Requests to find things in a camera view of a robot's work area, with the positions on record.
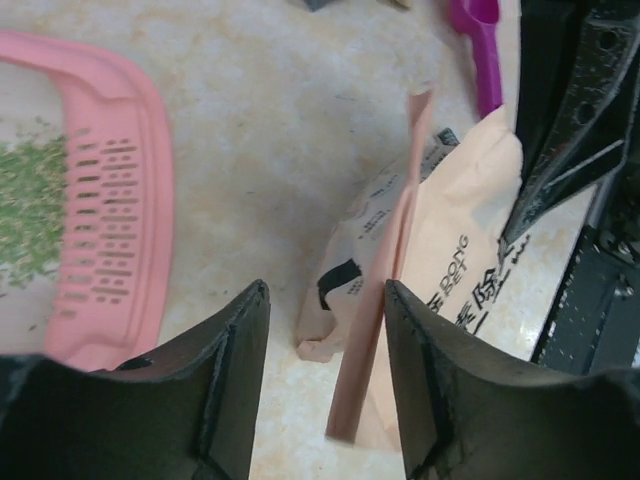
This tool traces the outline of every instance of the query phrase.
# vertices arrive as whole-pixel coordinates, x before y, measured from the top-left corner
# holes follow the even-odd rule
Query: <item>beige marble floor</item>
[[[0,0],[0,26],[108,47],[137,62],[165,99],[177,217],[161,341],[253,279],[268,282],[271,332],[251,478],[403,478],[399,454],[324,439],[339,358],[304,363],[291,342],[332,224],[367,178],[407,150],[407,90],[438,82],[437,127],[463,134],[476,120],[472,67],[442,1],[414,3],[404,12],[382,0],[339,0],[312,15],[302,0]],[[500,50],[513,114],[518,30],[509,16]],[[38,109],[59,125],[55,98],[40,99]],[[587,200],[536,227],[487,340],[527,356]]]

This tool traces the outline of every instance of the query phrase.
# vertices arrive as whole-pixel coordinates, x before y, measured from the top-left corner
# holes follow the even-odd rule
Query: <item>beige paper bag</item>
[[[420,135],[426,135],[426,126],[420,128]],[[416,148],[425,143],[420,142]],[[444,130],[432,139],[424,155],[411,158],[412,170],[417,164],[420,178],[424,180],[457,144],[453,132]],[[363,189],[333,230],[300,315],[297,351],[301,358],[326,362],[334,353],[344,350],[349,327],[360,304],[364,278],[369,274],[387,222],[407,184],[407,163],[403,157],[385,167]]]
[[[389,223],[385,238],[398,240],[395,248],[392,240],[380,246],[365,280],[328,436],[400,449],[386,333],[381,332],[383,283],[399,278],[445,318],[466,329],[480,324],[499,290],[498,237],[518,194],[521,163],[520,142],[501,107],[419,186],[414,215],[405,210],[399,217],[406,224]]]

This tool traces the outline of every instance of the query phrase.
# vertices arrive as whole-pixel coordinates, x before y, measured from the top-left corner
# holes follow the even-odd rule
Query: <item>pink sieve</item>
[[[67,133],[65,233],[45,353],[112,369],[156,346],[173,237],[173,162],[164,104],[109,51],[1,30],[0,60],[48,74]]]

